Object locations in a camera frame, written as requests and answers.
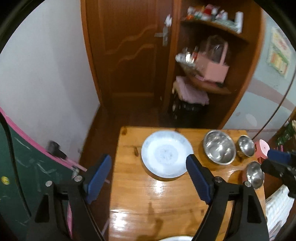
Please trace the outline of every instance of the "table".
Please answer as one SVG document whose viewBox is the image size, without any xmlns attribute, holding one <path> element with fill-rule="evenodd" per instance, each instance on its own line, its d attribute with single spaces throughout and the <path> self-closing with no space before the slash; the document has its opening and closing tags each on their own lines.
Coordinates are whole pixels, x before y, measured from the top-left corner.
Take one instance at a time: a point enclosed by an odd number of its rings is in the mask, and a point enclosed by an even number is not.
<svg viewBox="0 0 296 241">
<path fill-rule="evenodd" d="M 122 127 L 120 130 L 113 172 L 109 240 L 150 241 L 178 235 L 194 236 L 208 206 L 194 188 L 186 172 L 173 181 L 160 181 L 149 176 L 141 160 L 144 140 L 164 128 Z M 229 165 L 210 161 L 202 147 L 208 129 L 168 129 L 184 135 L 191 143 L 200 163 L 214 176 L 225 181 L 241 183 L 242 170 L 255 160 L 241 162 L 237 157 Z M 223 130 L 234 142 L 247 134 L 243 130 Z M 256 190 L 265 213 L 264 189 Z M 217 240 L 223 240 L 231 213 L 228 202 Z"/>
</svg>

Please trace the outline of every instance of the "wooden floor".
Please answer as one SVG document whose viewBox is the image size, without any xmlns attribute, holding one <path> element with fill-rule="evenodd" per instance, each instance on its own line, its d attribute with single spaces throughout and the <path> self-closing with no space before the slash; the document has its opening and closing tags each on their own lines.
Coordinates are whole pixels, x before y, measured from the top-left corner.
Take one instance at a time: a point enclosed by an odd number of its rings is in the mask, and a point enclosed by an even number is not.
<svg viewBox="0 0 296 241">
<path fill-rule="evenodd" d="M 122 111 L 116 114 L 108 114 L 105 109 L 100 108 L 84 145 L 80 164 L 88 168 L 96 163 L 104 153 L 109 154 L 114 162 L 119 131 L 122 126 L 171 127 L 172 125 L 169 118 L 160 115 L 156 108 L 142 111 Z M 110 182 L 112 181 L 112 173 L 113 169 L 107 178 Z M 92 215 L 101 231 L 109 218 L 110 193 L 111 184 L 105 183 L 99 197 L 90 206 Z M 107 234 L 108 230 L 105 232 L 106 240 L 108 240 Z"/>
</svg>

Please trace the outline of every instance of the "poster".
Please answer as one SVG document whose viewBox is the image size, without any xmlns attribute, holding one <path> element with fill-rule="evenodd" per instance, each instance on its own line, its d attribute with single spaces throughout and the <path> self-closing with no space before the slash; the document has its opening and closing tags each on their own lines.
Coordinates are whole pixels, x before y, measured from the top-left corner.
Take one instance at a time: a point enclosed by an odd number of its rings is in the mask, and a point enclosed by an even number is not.
<svg viewBox="0 0 296 241">
<path fill-rule="evenodd" d="M 278 28 L 272 28 L 272 37 L 267 62 L 286 77 L 291 58 L 291 50 Z"/>
</svg>

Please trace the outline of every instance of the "plate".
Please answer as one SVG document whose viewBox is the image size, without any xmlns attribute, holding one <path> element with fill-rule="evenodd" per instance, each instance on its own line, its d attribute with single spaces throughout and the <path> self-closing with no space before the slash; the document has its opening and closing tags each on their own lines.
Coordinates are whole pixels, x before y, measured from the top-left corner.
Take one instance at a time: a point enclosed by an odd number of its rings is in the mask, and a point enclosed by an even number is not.
<svg viewBox="0 0 296 241">
<path fill-rule="evenodd" d="M 144 141 L 141 155 L 145 166 L 153 174 L 163 178 L 183 175 L 186 158 L 193 154 L 190 142 L 175 131 L 157 131 Z"/>
<path fill-rule="evenodd" d="M 173 236 L 165 239 L 161 239 L 159 241 L 191 241 L 193 237 L 191 236 Z"/>
</svg>

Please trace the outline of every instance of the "wall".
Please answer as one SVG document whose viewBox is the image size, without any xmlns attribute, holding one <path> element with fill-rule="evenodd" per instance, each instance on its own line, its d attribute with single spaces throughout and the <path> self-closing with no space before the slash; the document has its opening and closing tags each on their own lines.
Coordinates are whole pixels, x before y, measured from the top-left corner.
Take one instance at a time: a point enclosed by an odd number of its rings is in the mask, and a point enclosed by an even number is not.
<svg viewBox="0 0 296 241">
<path fill-rule="evenodd" d="M 0 54 L 0 107 L 43 147 L 78 160 L 99 107 L 82 32 L 80 0 L 45 0 Z"/>
<path fill-rule="evenodd" d="M 264 17 L 266 21 L 264 43 L 256 70 L 239 105 L 224 126 L 224 129 L 246 129 L 251 138 L 255 137 L 255 141 L 258 139 L 268 141 L 285 123 L 296 105 L 294 95 L 296 83 L 293 83 L 282 106 L 267 126 L 259 132 L 283 100 L 296 66 L 296 52 L 291 45 L 291 62 L 285 78 L 267 63 L 271 30 L 278 25 L 267 13 L 264 13 Z"/>
</svg>

